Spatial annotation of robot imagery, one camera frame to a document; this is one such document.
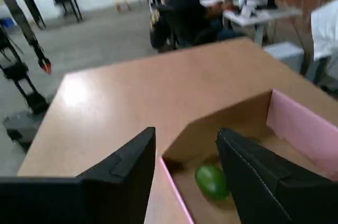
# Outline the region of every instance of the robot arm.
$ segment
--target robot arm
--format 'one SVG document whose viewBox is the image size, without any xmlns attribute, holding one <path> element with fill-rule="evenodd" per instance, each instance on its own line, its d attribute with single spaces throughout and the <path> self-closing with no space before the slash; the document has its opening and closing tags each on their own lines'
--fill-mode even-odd
<svg viewBox="0 0 338 224">
<path fill-rule="evenodd" d="M 14 18 L 18 26 L 21 28 L 29 45 L 34 49 L 34 52 L 36 53 L 38 59 L 39 66 L 45 72 L 51 73 L 51 63 L 49 59 L 47 59 L 43 54 L 43 51 L 35 37 L 34 32 L 32 31 L 32 28 L 30 27 L 24 13 L 18 6 L 16 0 L 3 0 L 3 1 L 6 3 L 12 17 Z"/>
</svg>

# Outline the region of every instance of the green fruit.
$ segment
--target green fruit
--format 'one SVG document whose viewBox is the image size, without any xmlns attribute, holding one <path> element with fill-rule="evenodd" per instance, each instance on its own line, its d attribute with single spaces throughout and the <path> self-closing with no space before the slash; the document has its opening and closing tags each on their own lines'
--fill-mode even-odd
<svg viewBox="0 0 338 224">
<path fill-rule="evenodd" d="M 225 199 L 229 195 L 226 176 L 216 165 L 200 166 L 195 180 L 200 190 L 212 199 Z"/>
</svg>

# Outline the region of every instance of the computer monitor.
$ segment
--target computer monitor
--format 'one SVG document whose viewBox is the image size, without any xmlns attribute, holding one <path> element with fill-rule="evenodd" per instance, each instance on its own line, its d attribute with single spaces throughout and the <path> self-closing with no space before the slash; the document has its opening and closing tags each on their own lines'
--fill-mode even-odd
<svg viewBox="0 0 338 224">
<path fill-rule="evenodd" d="M 216 144 L 243 224 L 338 222 L 338 183 L 230 129 L 220 129 Z"/>
<path fill-rule="evenodd" d="M 1 222 L 144 223 L 154 168 L 149 127 L 75 178 L 0 178 Z"/>
</svg>

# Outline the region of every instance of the blue bin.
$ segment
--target blue bin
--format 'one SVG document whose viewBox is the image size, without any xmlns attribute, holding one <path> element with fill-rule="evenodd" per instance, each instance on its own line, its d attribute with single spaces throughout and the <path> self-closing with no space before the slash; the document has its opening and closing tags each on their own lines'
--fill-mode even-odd
<svg viewBox="0 0 338 224">
<path fill-rule="evenodd" d="M 1 24 L 2 24 L 2 26 L 5 26 L 5 28 L 7 28 L 7 29 L 10 29 L 10 28 L 15 26 L 14 21 L 10 17 L 2 18 Z"/>
</svg>

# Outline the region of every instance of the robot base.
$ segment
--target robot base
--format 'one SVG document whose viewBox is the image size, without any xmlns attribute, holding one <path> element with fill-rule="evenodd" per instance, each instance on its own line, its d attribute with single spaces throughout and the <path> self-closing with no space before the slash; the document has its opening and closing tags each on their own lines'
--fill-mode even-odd
<svg viewBox="0 0 338 224">
<path fill-rule="evenodd" d="M 27 152 L 39 130 L 46 112 L 47 110 L 35 115 L 28 111 L 21 111 L 7 116 L 3 120 L 3 125 L 8 136 L 12 141 L 18 142 Z"/>
</svg>

